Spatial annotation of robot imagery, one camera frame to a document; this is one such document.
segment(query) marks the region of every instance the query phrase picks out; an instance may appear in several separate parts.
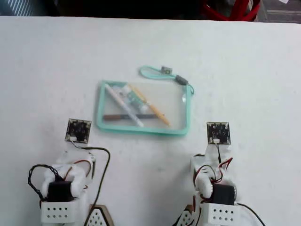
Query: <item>white table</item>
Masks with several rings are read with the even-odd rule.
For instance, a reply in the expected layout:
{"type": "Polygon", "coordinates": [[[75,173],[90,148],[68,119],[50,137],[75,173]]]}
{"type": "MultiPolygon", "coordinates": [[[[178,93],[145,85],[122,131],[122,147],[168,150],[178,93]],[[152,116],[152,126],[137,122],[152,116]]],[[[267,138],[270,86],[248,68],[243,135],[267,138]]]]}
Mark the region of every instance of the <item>white table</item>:
{"type": "MultiPolygon", "coordinates": [[[[206,121],[230,122],[241,201],[266,225],[299,224],[300,37],[297,24],[0,17],[1,225],[40,224],[28,170],[72,150],[68,118],[95,120],[102,79],[145,81],[137,74],[145,64],[173,67],[193,84],[191,129],[158,137],[93,126],[90,145],[112,154],[99,204],[115,225],[175,222],[192,200],[190,157],[207,147],[206,121]]],[[[106,156],[97,158],[100,177],[106,156]]],[[[243,212],[242,225],[256,222],[243,212]]]]}

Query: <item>circuit board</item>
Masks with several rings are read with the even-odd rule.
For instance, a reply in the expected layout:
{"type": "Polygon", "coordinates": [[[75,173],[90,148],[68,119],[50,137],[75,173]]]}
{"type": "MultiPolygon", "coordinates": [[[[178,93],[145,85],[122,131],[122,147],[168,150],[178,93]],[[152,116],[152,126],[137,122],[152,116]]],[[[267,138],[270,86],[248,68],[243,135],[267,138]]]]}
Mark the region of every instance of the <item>circuit board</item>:
{"type": "Polygon", "coordinates": [[[91,121],[69,119],[65,141],[70,141],[70,137],[76,137],[74,142],[87,144],[91,129],[91,121]]]}
{"type": "Polygon", "coordinates": [[[207,122],[208,144],[230,145],[228,122],[207,122]]]}

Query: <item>perforated plate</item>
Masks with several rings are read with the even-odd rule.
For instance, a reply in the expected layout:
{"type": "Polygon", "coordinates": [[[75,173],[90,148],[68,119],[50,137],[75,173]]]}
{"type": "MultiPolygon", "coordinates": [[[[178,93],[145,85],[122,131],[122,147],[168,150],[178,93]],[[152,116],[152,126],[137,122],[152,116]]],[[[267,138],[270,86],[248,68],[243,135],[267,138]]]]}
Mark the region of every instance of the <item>perforated plate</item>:
{"type": "Polygon", "coordinates": [[[189,223],[191,223],[191,221],[192,221],[192,215],[189,213],[189,211],[185,210],[180,216],[177,226],[188,225],[189,223]]]}
{"type": "Polygon", "coordinates": [[[210,225],[238,226],[240,225],[240,213],[237,206],[204,203],[201,219],[203,223],[210,225]]]}
{"type": "Polygon", "coordinates": [[[77,201],[42,202],[42,223],[74,223],[76,222],[77,201]]]}
{"type": "Polygon", "coordinates": [[[107,226],[100,209],[94,209],[90,215],[88,226],[107,226]]]}

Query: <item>pencil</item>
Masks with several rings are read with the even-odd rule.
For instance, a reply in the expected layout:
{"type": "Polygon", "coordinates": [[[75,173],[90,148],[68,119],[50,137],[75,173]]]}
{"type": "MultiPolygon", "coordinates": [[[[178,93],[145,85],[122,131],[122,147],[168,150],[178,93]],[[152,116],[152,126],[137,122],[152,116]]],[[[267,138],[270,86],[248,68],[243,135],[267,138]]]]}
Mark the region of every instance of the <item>pencil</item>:
{"type": "Polygon", "coordinates": [[[157,115],[158,118],[160,118],[167,126],[170,126],[170,123],[168,119],[164,116],[164,114],[162,114],[152,103],[150,103],[136,87],[130,84],[128,86],[145,104],[147,104],[150,107],[150,109],[157,115]]]}

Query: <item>red wire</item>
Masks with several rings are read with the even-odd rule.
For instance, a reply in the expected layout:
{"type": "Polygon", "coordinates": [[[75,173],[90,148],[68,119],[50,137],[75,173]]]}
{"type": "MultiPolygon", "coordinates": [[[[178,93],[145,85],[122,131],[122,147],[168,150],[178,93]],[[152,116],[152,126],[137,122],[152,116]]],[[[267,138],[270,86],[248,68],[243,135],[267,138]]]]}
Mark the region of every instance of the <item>red wire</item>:
{"type": "Polygon", "coordinates": [[[86,177],[87,177],[89,175],[90,171],[91,171],[91,168],[92,168],[91,163],[88,160],[78,160],[78,161],[74,162],[73,164],[77,164],[77,163],[80,163],[80,162],[89,163],[89,170],[88,170],[88,173],[86,174],[86,177]]]}

